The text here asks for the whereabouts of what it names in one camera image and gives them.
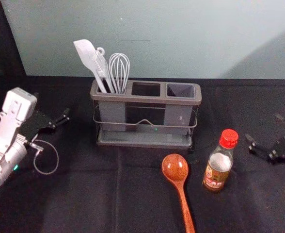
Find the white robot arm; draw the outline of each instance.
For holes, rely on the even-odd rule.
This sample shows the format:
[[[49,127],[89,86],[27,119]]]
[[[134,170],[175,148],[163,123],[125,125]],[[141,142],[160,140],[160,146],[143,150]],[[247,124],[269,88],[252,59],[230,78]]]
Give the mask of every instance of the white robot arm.
[[[68,121],[69,110],[63,113],[60,120],[51,120],[40,112],[33,114],[37,98],[21,88],[17,87],[7,92],[0,112],[0,186],[12,173],[13,168],[25,157],[27,146],[38,151],[43,148],[32,143],[33,134],[37,134],[41,128],[55,129],[57,125]]]

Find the black tablecloth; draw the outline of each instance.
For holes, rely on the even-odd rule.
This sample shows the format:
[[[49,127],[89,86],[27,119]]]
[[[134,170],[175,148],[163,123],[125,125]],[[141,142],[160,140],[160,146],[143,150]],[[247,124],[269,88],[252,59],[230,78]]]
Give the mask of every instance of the black tablecloth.
[[[285,126],[274,116],[285,116],[285,81],[187,82],[198,82],[203,95],[190,154],[97,146],[92,79],[0,77],[0,110],[6,92],[16,86],[39,92],[37,109],[51,117],[71,108],[69,123],[39,137],[57,148],[58,171],[38,174],[30,150],[0,187],[0,232],[183,233],[177,192],[160,169],[162,159],[177,152],[190,165],[185,190],[197,233],[285,233],[285,165],[273,166],[250,155],[244,140],[249,133],[272,146],[285,135]],[[225,189],[214,194],[202,186],[202,177],[226,128],[235,129],[240,140]],[[41,160],[47,166],[55,162],[47,154]]]

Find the wooden ladle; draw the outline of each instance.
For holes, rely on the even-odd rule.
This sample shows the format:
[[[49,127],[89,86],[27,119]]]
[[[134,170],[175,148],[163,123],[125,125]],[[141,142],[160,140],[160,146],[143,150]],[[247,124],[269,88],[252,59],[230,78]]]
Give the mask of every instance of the wooden ladle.
[[[187,161],[180,154],[169,154],[163,159],[162,172],[169,182],[175,186],[179,193],[186,233],[195,233],[193,221],[183,189],[189,172]]]

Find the gray plastic caddy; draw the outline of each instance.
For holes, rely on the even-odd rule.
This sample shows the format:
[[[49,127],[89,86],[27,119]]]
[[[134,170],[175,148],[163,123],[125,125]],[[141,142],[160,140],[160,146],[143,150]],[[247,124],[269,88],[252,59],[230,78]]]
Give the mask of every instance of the gray plastic caddy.
[[[127,82],[124,94],[91,88],[99,145],[190,148],[202,101],[193,83]]]

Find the wall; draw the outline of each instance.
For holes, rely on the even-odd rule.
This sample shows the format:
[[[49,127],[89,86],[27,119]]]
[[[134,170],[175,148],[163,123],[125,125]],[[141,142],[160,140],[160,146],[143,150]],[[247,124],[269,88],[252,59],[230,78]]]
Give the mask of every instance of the wall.
[[[278,49],[285,48],[285,0],[2,0],[2,5],[27,75],[92,76],[72,43],[89,39],[106,50],[106,59],[114,52],[127,54],[130,77],[285,78],[285,50]],[[262,73],[258,62],[277,72]]]

